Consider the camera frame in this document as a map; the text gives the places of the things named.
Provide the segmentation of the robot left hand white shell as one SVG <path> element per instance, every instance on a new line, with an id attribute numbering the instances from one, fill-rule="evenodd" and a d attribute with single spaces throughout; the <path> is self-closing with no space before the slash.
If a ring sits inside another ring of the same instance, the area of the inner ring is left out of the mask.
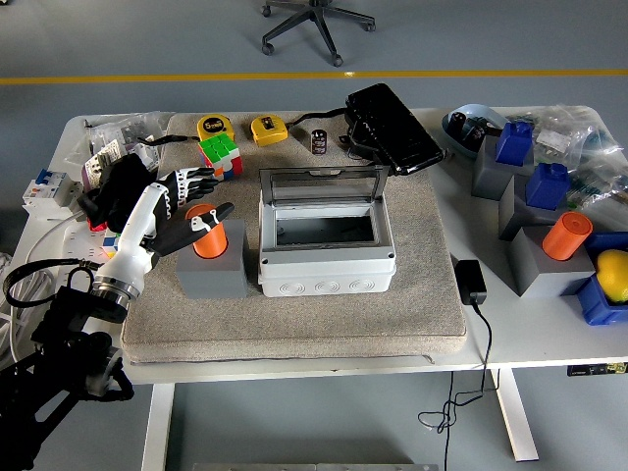
<path id="1" fill-rule="evenodd" d="M 185 168 L 150 184 L 141 194 L 121 233 L 118 251 L 94 276 L 91 292 L 126 306 L 139 298 L 144 276 L 160 258 L 208 235 L 235 210 L 231 202 L 190 219 L 171 217 L 219 183 L 212 168 Z"/>

